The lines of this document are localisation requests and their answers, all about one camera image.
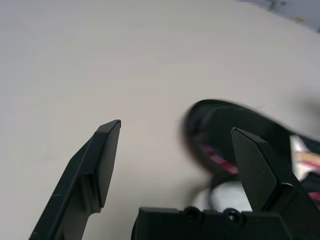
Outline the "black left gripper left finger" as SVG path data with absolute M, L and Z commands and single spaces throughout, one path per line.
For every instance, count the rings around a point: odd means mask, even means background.
M 91 215 L 105 206 L 121 129 L 119 119 L 101 125 L 68 162 L 31 240 L 80 240 Z

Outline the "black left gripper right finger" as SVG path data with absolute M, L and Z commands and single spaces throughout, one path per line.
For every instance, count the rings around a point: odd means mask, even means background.
M 231 131 L 240 180 L 255 212 L 276 214 L 293 240 L 320 238 L 320 211 L 291 165 L 260 137 Z

